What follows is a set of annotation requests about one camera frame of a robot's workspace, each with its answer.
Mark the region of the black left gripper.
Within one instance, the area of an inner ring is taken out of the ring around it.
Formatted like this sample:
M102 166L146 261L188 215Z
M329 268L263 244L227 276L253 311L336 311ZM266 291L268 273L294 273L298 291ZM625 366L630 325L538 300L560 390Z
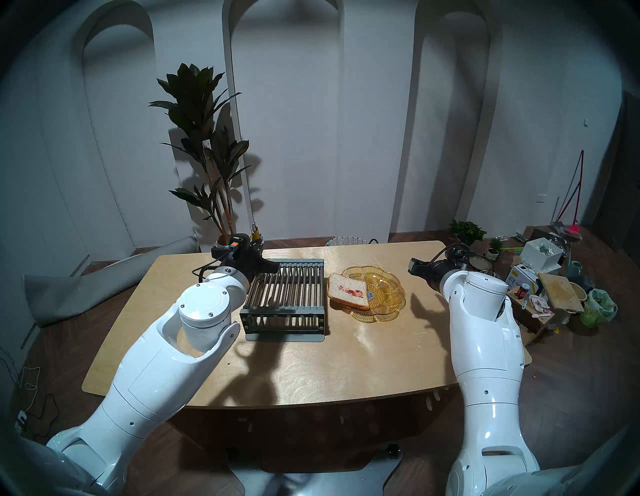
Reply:
M228 245L226 254L220 259L220 267L233 269L244 275L248 281L254 281L259 275L276 275L280 270L280 263L262 258L250 244L244 246L239 243Z

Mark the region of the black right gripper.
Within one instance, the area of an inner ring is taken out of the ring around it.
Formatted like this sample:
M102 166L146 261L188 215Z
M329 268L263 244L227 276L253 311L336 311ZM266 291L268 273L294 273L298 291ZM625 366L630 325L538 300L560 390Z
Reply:
M442 284L446 281L448 274L457 271L457 267L448 259L425 262L412 257L408 265L408 273L417 275L427 282L434 291L443 293Z

